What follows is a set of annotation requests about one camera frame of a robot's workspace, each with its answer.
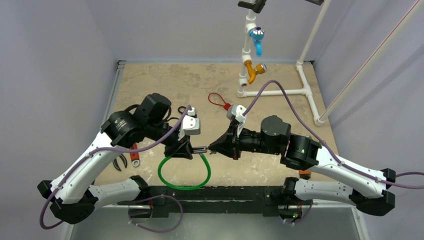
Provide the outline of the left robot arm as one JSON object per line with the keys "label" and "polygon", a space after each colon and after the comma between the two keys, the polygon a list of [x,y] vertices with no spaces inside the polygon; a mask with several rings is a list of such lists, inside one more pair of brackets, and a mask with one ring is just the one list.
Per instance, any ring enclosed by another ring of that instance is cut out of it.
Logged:
{"label": "left robot arm", "polygon": [[174,126],[167,124],[171,101],[159,93],[147,95],[142,103],[113,112],[101,125],[90,146],[64,173],[41,181],[37,189],[46,198],[44,209],[61,223],[77,224],[95,210],[121,202],[142,205],[150,198],[150,187],[138,175],[125,181],[95,185],[103,170],[123,153],[134,153],[134,144],[144,139],[165,145],[165,156],[191,159],[193,148],[181,124],[189,121],[199,131],[196,109],[187,106]]}

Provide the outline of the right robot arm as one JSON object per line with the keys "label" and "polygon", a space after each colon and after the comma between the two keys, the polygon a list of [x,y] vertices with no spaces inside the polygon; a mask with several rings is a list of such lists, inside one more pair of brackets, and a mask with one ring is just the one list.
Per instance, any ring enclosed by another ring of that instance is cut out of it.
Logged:
{"label": "right robot arm", "polygon": [[395,208],[396,196],[388,191],[395,183],[396,172],[385,168],[373,170],[332,153],[322,143],[291,132],[291,125],[276,115],[262,120],[260,131],[239,130],[231,120],[227,131],[208,148],[238,160],[242,152],[280,156],[280,163],[293,170],[315,172],[332,182],[287,177],[275,198],[287,204],[327,200],[356,207],[372,216],[384,216]]}

